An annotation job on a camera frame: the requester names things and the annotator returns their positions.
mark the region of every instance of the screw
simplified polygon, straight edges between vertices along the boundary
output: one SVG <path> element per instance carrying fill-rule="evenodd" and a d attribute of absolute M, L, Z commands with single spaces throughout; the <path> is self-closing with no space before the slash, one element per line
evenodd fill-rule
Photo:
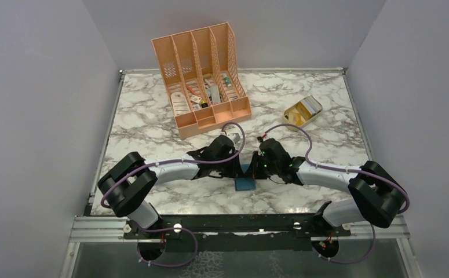
<path fill-rule="evenodd" d="M 346 231 L 348 231 L 351 229 L 351 225 L 350 225 L 350 223 L 345 223 L 345 224 L 342 224 L 342 228 L 344 228 Z"/>
<path fill-rule="evenodd" d="M 132 231 L 132 227 L 129 224 L 125 224 L 125 226 L 123 227 L 123 232 L 130 233 L 130 231 Z"/>
<path fill-rule="evenodd" d="M 180 223 L 176 223 L 175 225 L 173 225 L 174 228 L 181 228 L 181 224 Z M 175 229 L 173 230 L 175 233 L 180 233 L 181 229 Z"/>

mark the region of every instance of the wire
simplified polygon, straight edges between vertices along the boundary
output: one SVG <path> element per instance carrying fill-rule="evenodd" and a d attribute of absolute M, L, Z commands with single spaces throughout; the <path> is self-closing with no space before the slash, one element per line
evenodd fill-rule
<path fill-rule="evenodd" d="M 195 243 L 195 249 L 194 249 L 194 253 L 192 254 L 192 257 L 189 260 L 187 260 L 185 262 L 182 262 L 180 264 L 166 265 L 166 264 L 160 264 L 158 262 L 147 261 L 141 255 L 141 251 L 139 250 L 139 248 L 137 248 L 137 254 L 139 255 L 139 259 L 140 259 L 139 262 L 145 262 L 145 263 L 148 264 L 148 266 L 156 265 L 156 266 L 161 266 L 163 268 L 180 268 L 182 266 L 190 264 L 197 257 L 197 254 L 199 252 L 199 242 L 197 241 L 197 237 L 194 235 L 194 233 L 192 233 L 191 230 L 189 230 L 187 228 L 175 228 L 175 227 L 163 228 L 163 229 L 155 229 L 155 230 L 148 230 L 148 229 L 144 229 L 143 227 L 141 227 L 138 223 L 136 223 L 136 225 L 137 225 L 139 230 L 141 230 L 143 232 L 146 232 L 146 233 L 160 233 L 160 232 L 172 231 L 172 230 L 176 230 L 176 229 L 182 230 L 182 231 L 185 231 L 185 232 L 189 233 L 192 236 L 192 238 L 194 239 L 194 243 Z"/>
<path fill-rule="evenodd" d="M 281 123 L 279 125 L 272 126 L 270 129 L 265 131 L 265 134 L 262 136 L 262 138 L 265 138 L 267 133 L 269 133 L 271 130 L 276 129 L 276 128 L 280 127 L 280 126 L 292 126 L 292 127 L 295 127 L 299 131 L 304 133 L 304 135 L 306 135 L 306 137 L 309 140 L 309 148 L 306 151 L 306 154 L 304 155 L 304 158 L 305 158 L 306 162 L 308 162 L 310 165 L 316 166 L 318 168 L 326 169 L 326 170 L 331 170 L 331 171 L 338 171 L 338 172 L 345 172 L 346 171 L 344 168 L 337 168 L 337 167 L 332 167 L 332 166 L 326 166 L 326 165 L 318 164 L 318 163 L 315 163 L 315 162 L 309 160 L 308 155 L 309 155 L 311 149 L 313 148 L 313 140 L 311 140 L 311 136 L 304 129 L 300 128 L 299 126 L 292 125 L 290 123 Z M 359 174 L 363 174 L 363 175 L 367 175 L 369 177 L 375 178 L 377 180 L 380 180 L 382 182 L 385 182 L 385 183 L 391 185 L 396 190 L 398 190 L 403 195 L 403 197 L 405 198 L 405 206 L 398 213 L 404 213 L 410 207 L 410 199 L 408 198 L 408 194 L 402 187 L 400 187 L 400 185 L 397 185 L 394 182 L 392 182 L 392 181 L 390 181 L 390 180 L 388 180 L 388 179 L 386 179 L 384 177 L 381 177 L 379 175 L 372 174 L 372 173 L 369 173 L 369 172 L 366 172 L 366 171 L 363 171 L 363 170 L 349 169 L 349 171 L 351 173 L 359 173 Z"/>
<path fill-rule="evenodd" d="M 373 243 L 371 243 L 371 247 L 365 253 L 365 255 L 360 257 L 359 259 L 355 259 L 353 261 L 339 261 L 337 259 L 327 258 L 327 257 L 321 255 L 318 251 L 316 251 L 315 248 L 313 248 L 313 251 L 318 254 L 318 257 L 324 259 L 325 261 L 332 262 L 334 264 L 351 265 L 351 264 L 356 264 L 358 262 L 362 262 L 365 259 L 369 258 L 369 256 L 371 256 L 371 253 L 373 253 L 373 250 L 374 250 L 374 246 L 376 245 L 376 233 L 374 232 L 374 226 L 373 225 L 371 225 L 371 230 L 373 230 Z"/>
<path fill-rule="evenodd" d="M 276 182 L 276 181 L 273 181 L 270 177 L 269 177 L 269 180 L 271 181 L 271 182 L 274 182 L 274 183 L 276 183 L 276 184 L 286 184 L 286 183 L 281 183 L 281 182 Z"/>
<path fill-rule="evenodd" d="M 122 184 L 123 182 L 125 182 L 128 178 L 134 176 L 135 174 L 139 173 L 140 171 L 149 168 L 149 167 L 153 167 L 153 166 L 157 166 L 157 165 L 164 165 L 164 164 L 170 164 L 170 163 L 183 163 L 183 162 L 188 162 L 188 163 L 194 163 L 194 164 L 220 164 L 220 163 L 225 163 L 228 162 L 232 159 L 234 159 L 235 157 L 237 157 L 241 151 L 243 150 L 244 147 L 244 130 L 243 128 L 236 122 L 227 122 L 225 123 L 222 128 L 221 131 L 224 130 L 224 128 L 227 125 L 235 125 L 239 128 L 239 130 L 241 131 L 242 137 L 243 137 L 243 142 L 241 144 L 241 147 L 239 148 L 239 150 L 232 156 L 223 159 L 223 160 L 216 160 L 216 161 L 204 161 L 204 160 L 191 160 L 191 159 L 170 159 L 170 160 L 166 160 L 166 161 L 161 161 L 161 162 L 154 162 L 154 163 L 149 163 L 146 165 L 142 165 L 139 168 L 134 169 L 133 171 L 131 171 L 129 174 L 125 175 L 125 177 L 123 177 L 122 179 L 120 179 L 118 182 L 116 182 L 112 187 L 110 187 L 109 190 L 107 190 L 105 192 L 105 194 L 103 194 L 103 197 L 101 198 L 101 206 L 104 208 L 110 208 L 109 205 L 105 204 L 105 201 L 107 199 L 107 197 L 117 188 L 120 186 L 120 184 Z"/>

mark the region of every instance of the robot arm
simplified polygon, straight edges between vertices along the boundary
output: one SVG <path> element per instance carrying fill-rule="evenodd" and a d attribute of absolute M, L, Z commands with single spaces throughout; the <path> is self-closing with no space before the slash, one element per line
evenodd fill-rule
<path fill-rule="evenodd" d="M 155 163 L 154 166 L 138 172 L 133 177 L 135 180 L 122 182 L 107 196 L 110 208 L 116 216 L 128 216 L 143 228 L 151 227 L 159 219 L 156 210 L 144 201 L 154 185 L 207 177 L 213 171 L 218 172 L 221 177 L 247 177 L 256 180 L 278 175 L 287 184 L 312 184 L 349 192 L 353 196 L 352 199 L 327 202 L 315 214 L 313 221 L 308 225 L 318 234 L 328 235 L 334 227 L 358 221 L 368 221 L 375 226 L 387 228 L 404 203 L 401 193 L 392 187 L 379 181 L 374 184 L 374 179 L 350 171 L 362 169 L 394 182 L 393 178 L 375 162 L 368 161 L 363 166 L 331 165 L 345 169 L 345 172 L 326 170 L 310 165 L 303 157 L 291 158 L 273 138 L 263 141 L 260 144 L 260 151 L 261 153 L 253 153 L 250 167 L 245 173 L 241 170 L 238 157 L 225 163 L 191 163 L 195 160 L 216 162 L 235 154 L 233 141 L 224 135 L 217 137 L 208 147 L 174 158 L 174 163 L 159 165 L 156 160 L 143 159 L 137 152 L 132 152 L 98 182 L 98 188 L 106 194 L 116 182 L 134 169 Z"/>

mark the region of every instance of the red wire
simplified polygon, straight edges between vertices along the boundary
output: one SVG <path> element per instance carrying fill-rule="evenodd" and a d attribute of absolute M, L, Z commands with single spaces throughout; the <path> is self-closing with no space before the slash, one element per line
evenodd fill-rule
<path fill-rule="evenodd" d="M 161 240 L 159 241 L 159 249 L 163 249 L 163 245 L 165 244 L 165 233 L 161 233 Z"/>

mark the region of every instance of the metal frame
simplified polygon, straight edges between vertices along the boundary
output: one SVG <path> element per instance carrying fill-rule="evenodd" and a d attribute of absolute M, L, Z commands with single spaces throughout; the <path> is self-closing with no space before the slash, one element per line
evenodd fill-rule
<path fill-rule="evenodd" d="M 320 73 L 329 73 L 329 72 L 339 72 L 342 74 L 345 82 L 345 86 L 349 95 L 349 98 L 352 103 L 352 108 L 354 110 L 356 120 L 359 124 L 359 129 L 364 141 L 364 145 L 366 147 L 367 156 L 369 159 L 373 160 L 373 151 L 371 149 L 371 144 L 367 137 L 366 130 L 362 125 L 361 119 L 359 117 L 359 113 L 357 111 L 354 99 L 352 98 L 352 94 L 347 82 L 346 78 L 346 68 L 249 68 L 249 69 L 240 69 L 239 72 L 320 72 Z M 120 99 L 120 94 L 123 87 L 123 81 L 125 79 L 126 74 L 154 74 L 159 73 L 158 69 L 131 69 L 120 71 L 121 79 L 118 87 L 118 91 L 116 92 L 116 100 L 114 106 L 111 111 L 111 120 L 109 122 L 107 133 L 105 135 L 104 144 L 102 147 L 100 159 L 98 160 L 98 166 L 96 170 L 96 175 L 93 180 L 93 186 L 90 193 L 90 198 L 88 201 L 88 205 L 93 203 L 93 196 L 96 191 L 96 183 L 99 178 L 101 167 L 103 165 L 103 159 L 105 156 L 105 152 L 108 145 L 108 138 L 112 129 L 112 125 L 115 119 L 116 108 L 118 106 L 118 102 Z M 69 239 L 69 244 L 67 247 L 66 256 L 64 259 L 64 265 L 61 271 L 60 277 L 71 277 L 74 272 L 74 267 L 79 251 L 79 246 L 81 243 L 88 242 L 133 242 L 133 243 L 152 243 L 159 242 L 159 239 L 124 239 L 123 235 L 123 227 L 127 223 L 127 218 L 118 218 L 118 217 L 75 217 L 74 222 L 71 229 L 71 235 Z M 371 226 L 368 222 L 358 222 L 352 224 L 351 226 L 344 226 L 345 229 L 351 230 L 351 236 L 342 237 L 340 240 L 357 240 L 357 239 L 372 239 L 372 231 Z M 396 239 L 402 260 L 405 264 L 407 273 L 409 277 L 422 277 L 419 266 L 417 264 L 417 259 L 414 257 L 412 252 L 409 238 L 410 233 L 408 231 L 407 225 L 402 215 L 397 216 L 391 226 L 388 229 L 380 229 L 375 228 L 376 238 L 377 239 Z M 323 240 L 323 237 L 312 237 L 311 240 Z"/>
<path fill-rule="evenodd" d="M 359 130 L 361 131 L 361 136 L 363 137 L 364 146 L 366 147 L 367 157 L 370 160 L 374 160 L 373 149 L 371 148 L 371 142 L 369 141 L 369 137 L 367 137 L 367 132 L 364 129 L 364 126 L 361 121 L 361 117 L 359 116 L 359 112 L 357 111 L 356 103 L 354 102 L 354 98 L 352 97 L 351 89 L 349 88 L 349 83 L 347 82 L 346 68 L 342 69 L 341 74 L 344 77 L 345 88 L 347 89 L 347 94 L 349 95 L 349 99 L 351 100 L 352 109 L 354 110 L 354 115 L 357 119 L 357 124 L 359 125 Z"/>
<path fill-rule="evenodd" d="M 108 139 L 110 137 L 110 133 L 112 132 L 112 126 L 114 125 L 116 108 L 118 106 L 118 101 L 120 100 L 120 94 L 122 92 L 123 81 L 125 80 L 125 74 L 123 73 L 123 71 L 120 71 L 120 74 L 121 75 L 120 75 L 120 81 L 119 81 L 119 84 L 118 84 L 118 90 L 117 90 L 116 96 L 115 96 L 115 104 L 112 107 L 112 112 L 110 114 L 110 122 L 109 122 L 109 125 L 108 125 L 108 128 L 107 128 L 107 132 L 105 133 L 103 146 L 101 147 L 101 155 L 100 155 L 100 158 L 98 160 L 98 165 L 96 167 L 96 173 L 94 175 L 93 185 L 92 185 L 91 191 L 90 191 L 91 192 L 90 197 L 91 197 L 91 195 L 94 195 L 94 193 L 96 191 L 96 183 L 97 183 L 98 179 L 100 178 L 101 167 L 103 165 L 103 160 L 105 158 L 105 153 L 107 152 Z"/>

